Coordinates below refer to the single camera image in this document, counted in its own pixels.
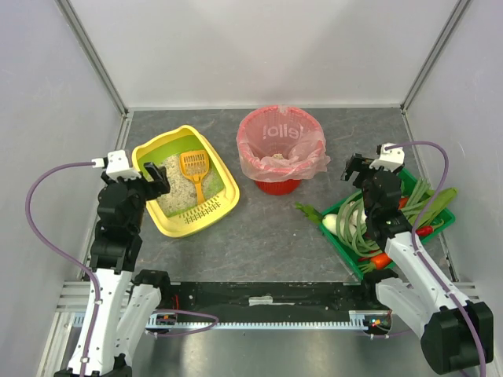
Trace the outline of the orange litter scoop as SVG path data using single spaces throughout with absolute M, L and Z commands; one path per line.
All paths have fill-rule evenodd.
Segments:
M 208 153 L 205 150 L 184 152 L 179 162 L 182 175 L 194 184 L 197 204 L 202 204 L 205 201 L 203 179 L 210 169 Z

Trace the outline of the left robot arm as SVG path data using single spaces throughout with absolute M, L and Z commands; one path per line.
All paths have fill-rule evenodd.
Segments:
M 165 167 L 145 163 L 144 174 L 115 151 L 94 159 L 103 170 L 98 221 L 90 248 L 90 294 L 79 341 L 58 376 L 130 376 L 132 359 L 146 324 L 167 293 L 164 271 L 134 276 L 142 245 L 141 223 L 148 201 L 170 191 Z

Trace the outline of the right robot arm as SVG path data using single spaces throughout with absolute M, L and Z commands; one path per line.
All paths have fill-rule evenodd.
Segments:
M 361 189 L 369 238 L 402 270 L 375 284 L 376 299 L 416 334 L 430 368 L 439 375 L 486 366 L 494 359 L 494 315 L 471 299 L 434 263 L 399 208 L 402 158 L 393 163 L 355 153 L 342 180 Z

